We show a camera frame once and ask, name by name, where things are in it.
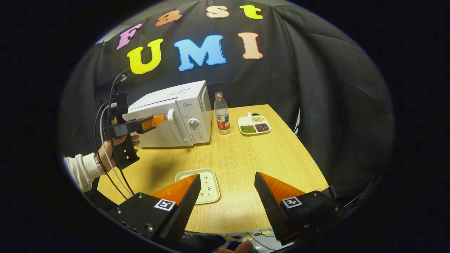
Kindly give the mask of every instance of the hand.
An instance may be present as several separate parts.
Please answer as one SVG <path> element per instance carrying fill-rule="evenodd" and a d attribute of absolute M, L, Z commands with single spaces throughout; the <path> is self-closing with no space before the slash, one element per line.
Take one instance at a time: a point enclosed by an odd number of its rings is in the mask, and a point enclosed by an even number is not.
<path fill-rule="evenodd" d="M 112 142 L 113 142 L 114 146 L 117 146 L 120 143 L 124 142 L 126 137 L 127 136 L 124 135 L 124 136 L 120 136 L 120 137 L 117 137 L 117 138 L 113 139 Z M 139 141 L 137 140 L 137 139 L 139 139 L 139 135 L 132 136 L 131 139 L 133 140 L 133 145 L 134 146 L 139 145 Z M 102 160 L 102 163 L 103 163 L 103 165 L 106 168 L 106 171 L 110 171 L 111 170 L 111 166 L 109 165 L 108 159 L 106 158 L 105 149 L 106 149 L 106 153 L 108 154 L 109 160 L 111 161 L 112 166 L 115 167 L 116 166 L 116 161 L 114 160 L 113 154 L 112 154 L 113 153 L 113 147 L 111 146 L 111 142 L 109 140 L 105 141 L 103 143 L 103 145 L 100 147 L 100 149 L 99 149 L 99 156 L 100 156 L 100 160 Z"/>
<path fill-rule="evenodd" d="M 249 240 L 239 244 L 239 246 L 236 248 L 235 251 L 225 248 L 220 248 L 219 251 L 217 251 L 217 253 L 254 253 L 254 252 L 255 251 L 253 250 L 253 245 Z"/>

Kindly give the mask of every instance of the blue letter m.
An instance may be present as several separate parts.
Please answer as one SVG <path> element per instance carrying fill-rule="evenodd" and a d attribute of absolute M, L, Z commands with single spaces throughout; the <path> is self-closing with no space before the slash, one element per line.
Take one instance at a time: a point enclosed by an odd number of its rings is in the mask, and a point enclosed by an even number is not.
<path fill-rule="evenodd" d="M 206 54 L 208 54 L 208 60 L 206 60 L 208 65 L 225 63 L 226 59 L 222 56 L 220 43 L 222 38 L 222 35 L 207 36 L 201 47 L 198 47 L 190 39 L 175 42 L 173 45 L 180 51 L 181 65 L 178 70 L 184 71 L 194 67 L 194 64 L 189 61 L 189 56 L 198 66 L 203 65 Z"/>

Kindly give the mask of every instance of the white tray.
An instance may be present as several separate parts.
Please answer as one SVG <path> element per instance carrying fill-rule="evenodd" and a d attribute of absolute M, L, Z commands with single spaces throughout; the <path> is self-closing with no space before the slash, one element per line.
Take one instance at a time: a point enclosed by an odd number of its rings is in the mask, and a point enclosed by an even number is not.
<path fill-rule="evenodd" d="M 195 204 L 200 205 L 216 202 L 220 198 L 221 193 L 219 192 L 219 186 L 217 185 L 216 175 L 210 168 L 201 168 L 191 171 L 179 172 L 175 176 L 175 182 L 196 173 L 200 174 L 202 189 L 198 194 L 197 202 L 195 202 Z"/>
<path fill-rule="evenodd" d="M 252 117 L 261 117 L 264 119 L 264 121 L 253 122 Z M 258 132 L 258 130 L 256 129 L 256 126 L 255 126 L 256 124 L 267 124 L 269 129 L 264 132 Z M 255 128 L 256 132 L 246 134 L 246 133 L 242 132 L 241 126 L 253 126 Z M 267 121 L 267 119 L 264 116 L 261 116 L 261 115 L 252 116 L 252 114 L 250 112 L 247 113 L 247 116 L 238 118 L 238 128 L 239 128 L 239 131 L 241 131 L 241 133 L 245 134 L 245 135 L 257 135 L 257 134 L 261 134 L 261 133 L 267 133 L 272 129 L 270 127 L 269 122 Z"/>

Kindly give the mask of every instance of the microwave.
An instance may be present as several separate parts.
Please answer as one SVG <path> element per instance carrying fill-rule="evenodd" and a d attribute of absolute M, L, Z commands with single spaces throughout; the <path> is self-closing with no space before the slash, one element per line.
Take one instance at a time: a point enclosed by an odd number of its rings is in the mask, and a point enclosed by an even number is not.
<path fill-rule="evenodd" d="M 212 110 L 206 81 L 149 93 L 130 105 L 123 118 L 128 121 L 162 113 L 166 120 L 140 134 L 139 147 L 181 147 L 209 142 Z"/>

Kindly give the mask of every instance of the microwave door handle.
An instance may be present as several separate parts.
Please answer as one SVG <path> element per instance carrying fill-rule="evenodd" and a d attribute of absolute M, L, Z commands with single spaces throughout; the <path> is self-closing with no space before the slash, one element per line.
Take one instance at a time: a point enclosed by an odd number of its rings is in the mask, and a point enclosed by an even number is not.
<path fill-rule="evenodd" d="M 183 143 L 186 144 L 187 141 L 185 141 L 185 140 L 181 137 L 180 131 L 178 131 L 178 128 L 177 128 L 176 125 L 175 125 L 175 121 L 173 120 L 173 119 L 174 119 L 173 114 L 174 114 L 174 109 L 170 109 L 170 110 L 167 112 L 167 120 L 169 121 L 169 124 L 170 124 L 170 126 L 171 126 L 171 128 L 172 128 L 172 131 L 173 131 L 173 133 L 175 134 L 175 136 L 177 137 L 178 141 L 182 141 Z"/>

